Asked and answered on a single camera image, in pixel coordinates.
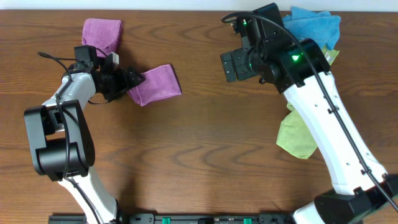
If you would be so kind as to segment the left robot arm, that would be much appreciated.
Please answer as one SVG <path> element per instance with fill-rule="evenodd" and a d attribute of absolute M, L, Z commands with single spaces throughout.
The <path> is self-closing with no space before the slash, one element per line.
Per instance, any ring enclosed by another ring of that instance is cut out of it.
<path fill-rule="evenodd" d="M 83 110 L 99 93 L 111 102 L 145 81 L 134 68 L 120 68 L 118 54 L 98 56 L 92 45 L 74 48 L 62 84 L 40 106 L 24 112 L 34 170 L 59 183 L 84 211 L 82 215 L 51 215 L 49 223 L 141 223 L 128 215 L 104 188 L 95 168 L 95 146 Z"/>

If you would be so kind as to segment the purple microfiber cloth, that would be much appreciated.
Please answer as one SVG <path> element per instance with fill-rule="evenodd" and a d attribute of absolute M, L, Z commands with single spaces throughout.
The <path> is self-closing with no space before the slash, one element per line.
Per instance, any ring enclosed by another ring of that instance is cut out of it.
<path fill-rule="evenodd" d="M 182 94 L 177 77 L 170 64 L 142 73 L 146 79 L 130 89 L 128 95 L 140 106 Z"/>

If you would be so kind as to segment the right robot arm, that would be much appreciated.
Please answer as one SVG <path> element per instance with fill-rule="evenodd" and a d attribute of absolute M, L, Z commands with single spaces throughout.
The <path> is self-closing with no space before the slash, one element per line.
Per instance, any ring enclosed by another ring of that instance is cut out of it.
<path fill-rule="evenodd" d="M 222 18 L 242 46 L 221 55 L 229 82 L 259 77 L 299 113 L 328 168 L 332 189 L 287 216 L 287 223 L 360 223 L 397 196 L 389 174 L 364 143 L 346 111 L 330 64 L 312 38 L 288 30 L 276 4 Z"/>

